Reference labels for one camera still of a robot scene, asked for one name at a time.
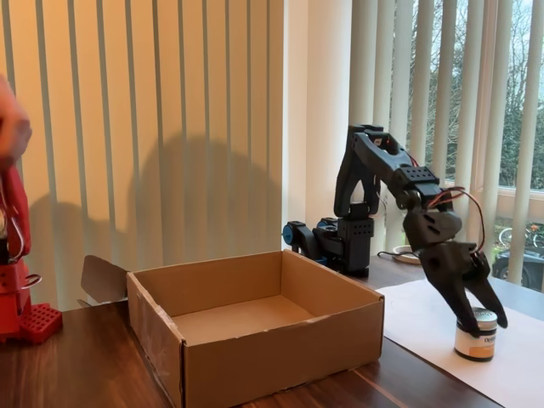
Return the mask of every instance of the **jar lid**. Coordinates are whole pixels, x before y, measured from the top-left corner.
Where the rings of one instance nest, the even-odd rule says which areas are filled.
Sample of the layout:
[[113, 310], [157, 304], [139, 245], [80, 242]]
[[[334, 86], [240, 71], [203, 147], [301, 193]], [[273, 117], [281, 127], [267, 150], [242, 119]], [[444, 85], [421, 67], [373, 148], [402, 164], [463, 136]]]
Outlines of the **jar lid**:
[[480, 330], [496, 329], [496, 314], [494, 312], [484, 308], [473, 308], [473, 312]]

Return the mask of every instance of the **dark wooden tabletop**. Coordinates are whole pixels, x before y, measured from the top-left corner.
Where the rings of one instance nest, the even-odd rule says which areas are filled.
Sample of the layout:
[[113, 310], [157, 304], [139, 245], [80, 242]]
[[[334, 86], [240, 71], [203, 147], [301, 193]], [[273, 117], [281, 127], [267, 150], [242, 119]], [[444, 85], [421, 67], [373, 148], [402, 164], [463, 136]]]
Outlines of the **dark wooden tabletop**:
[[[423, 277], [418, 267], [371, 261], [373, 287]], [[505, 306], [544, 320], [544, 295], [492, 280]], [[0, 345], [0, 407], [170, 407], [128, 322], [126, 302], [63, 313], [39, 346]], [[379, 361], [245, 404], [273, 407], [492, 407], [482, 394], [383, 339]]]

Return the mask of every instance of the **cardboard box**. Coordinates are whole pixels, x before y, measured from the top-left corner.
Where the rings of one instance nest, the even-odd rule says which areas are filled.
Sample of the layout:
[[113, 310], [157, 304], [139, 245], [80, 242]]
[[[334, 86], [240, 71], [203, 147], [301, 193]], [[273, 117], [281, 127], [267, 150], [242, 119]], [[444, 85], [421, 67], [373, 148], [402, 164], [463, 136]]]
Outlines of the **cardboard box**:
[[[100, 263], [86, 259], [83, 288], [97, 301], [124, 296], [125, 271]], [[127, 295], [131, 325], [178, 408], [241, 404], [382, 349], [382, 295], [290, 251], [128, 273]]]

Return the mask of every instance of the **cable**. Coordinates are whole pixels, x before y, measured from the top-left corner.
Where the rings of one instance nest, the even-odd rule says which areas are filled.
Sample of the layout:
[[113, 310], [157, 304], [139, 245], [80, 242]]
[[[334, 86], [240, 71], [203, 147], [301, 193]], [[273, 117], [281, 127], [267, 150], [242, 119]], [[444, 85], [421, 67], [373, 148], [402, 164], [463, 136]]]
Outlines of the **cable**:
[[[447, 198], [445, 200], [440, 200], [440, 198], [442, 198], [443, 196], [445, 196], [448, 193], [451, 193], [452, 191], [458, 191], [459, 194], [454, 195], [454, 196], [452, 196], [450, 198]], [[478, 200], [476, 200], [476, 198], [474, 198], [474, 196], [472, 194], [470, 194], [468, 191], [466, 191], [464, 187], [455, 186], [455, 187], [450, 187], [448, 189], [443, 190], [440, 194], [438, 194], [436, 197], [434, 197], [434, 199], [431, 200], [427, 204], [426, 208], [427, 209], [432, 209], [432, 208], [434, 208], [436, 206], [439, 206], [440, 204], [444, 204], [446, 202], [454, 201], [456, 198], [459, 198], [460, 196], [463, 196], [463, 195], [467, 196], [474, 204], [476, 204], [476, 207], [478, 208], [479, 219], [480, 219], [480, 222], [481, 222], [481, 225], [482, 225], [482, 241], [479, 243], [479, 245], [476, 248], [475, 252], [480, 252], [482, 250], [482, 248], [484, 247], [484, 244], [485, 244], [484, 213], [482, 212], [482, 207], [479, 205]]]
[[416, 258], [419, 258], [417, 256], [417, 254], [415, 252], [412, 252], [412, 251], [402, 251], [402, 252], [380, 251], [380, 252], [377, 253], [377, 256], [381, 258], [383, 254], [389, 255], [391, 257], [398, 257], [398, 256], [402, 256], [402, 255], [412, 255], [412, 256], [414, 256]]
[[419, 167], [419, 164], [417, 164], [417, 160], [414, 159], [414, 157], [410, 153], [406, 152], [406, 154], [408, 155], [408, 157], [410, 157], [411, 165], [413, 167]]

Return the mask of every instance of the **red robot arm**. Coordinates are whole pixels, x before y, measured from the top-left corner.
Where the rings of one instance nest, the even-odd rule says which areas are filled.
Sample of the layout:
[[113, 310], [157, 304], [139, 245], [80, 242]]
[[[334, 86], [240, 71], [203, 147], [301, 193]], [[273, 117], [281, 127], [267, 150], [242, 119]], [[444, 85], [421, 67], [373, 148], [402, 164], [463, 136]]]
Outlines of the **red robot arm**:
[[25, 189], [15, 166], [0, 175], [0, 342], [9, 338], [41, 343], [62, 326], [49, 304], [31, 304], [30, 288], [42, 279], [28, 274], [22, 257], [31, 250]]

